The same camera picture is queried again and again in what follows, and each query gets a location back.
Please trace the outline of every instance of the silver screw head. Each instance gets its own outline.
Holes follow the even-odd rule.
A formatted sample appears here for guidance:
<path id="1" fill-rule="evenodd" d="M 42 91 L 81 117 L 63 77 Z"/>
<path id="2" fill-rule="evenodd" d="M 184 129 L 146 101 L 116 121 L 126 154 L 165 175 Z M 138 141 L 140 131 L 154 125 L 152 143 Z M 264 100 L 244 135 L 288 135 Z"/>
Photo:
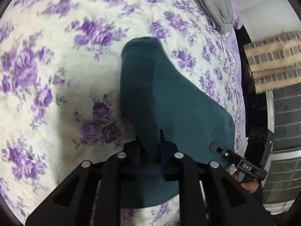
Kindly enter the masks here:
<path id="1" fill-rule="evenodd" d="M 212 162 L 210 162 L 210 167 L 212 167 L 212 168 L 218 168 L 219 167 L 219 163 L 217 163 L 216 161 L 212 161 Z"/>
<path id="2" fill-rule="evenodd" d="M 181 159 L 181 158 L 184 157 L 184 154 L 181 153 L 181 152 L 177 152 L 177 153 L 174 154 L 174 156 L 175 156 L 177 159 Z"/>
<path id="3" fill-rule="evenodd" d="M 118 157 L 118 158 L 125 158 L 125 157 L 126 157 L 126 153 L 125 153 L 125 152 L 119 152 L 119 153 L 117 154 L 117 157 Z"/>
<path id="4" fill-rule="evenodd" d="M 91 162 L 90 161 L 83 161 L 82 162 L 82 167 L 83 168 L 86 168 L 86 167 L 89 167 L 89 166 L 91 166 Z"/>

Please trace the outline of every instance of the white bedding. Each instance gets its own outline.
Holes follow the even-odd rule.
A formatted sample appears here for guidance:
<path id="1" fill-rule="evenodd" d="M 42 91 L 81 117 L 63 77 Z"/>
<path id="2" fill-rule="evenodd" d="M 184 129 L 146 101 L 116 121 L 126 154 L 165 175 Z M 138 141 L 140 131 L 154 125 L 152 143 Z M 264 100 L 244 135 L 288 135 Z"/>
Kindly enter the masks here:
<path id="1" fill-rule="evenodd" d="M 81 161 L 105 161 L 134 138 L 119 111 L 120 55 L 143 36 L 232 115 L 244 154 L 235 33 L 212 29 L 193 0 L 13 0 L 0 20 L 0 193 L 22 223 Z M 122 224 L 176 225 L 178 209 L 178 196 L 125 209 Z"/>

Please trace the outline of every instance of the floral bedspread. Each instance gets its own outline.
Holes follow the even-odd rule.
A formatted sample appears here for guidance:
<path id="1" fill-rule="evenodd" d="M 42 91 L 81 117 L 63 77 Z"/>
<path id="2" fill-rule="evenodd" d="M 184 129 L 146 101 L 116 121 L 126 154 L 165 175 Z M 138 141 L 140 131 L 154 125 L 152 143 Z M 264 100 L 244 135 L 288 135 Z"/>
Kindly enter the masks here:
<path id="1" fill-rule="evenodd" d="M 0 20 L 0 193 L 22 223 L 82 160 L 133 140 L 119 112 L 121 51 L 143 36 L 232 115 L 244 154 L 235 33 L 212 29 L 193 0 L 12 0 Z M 122 224 L 176 225 L 178 212 L 176 196 L 123 209 Z"/>

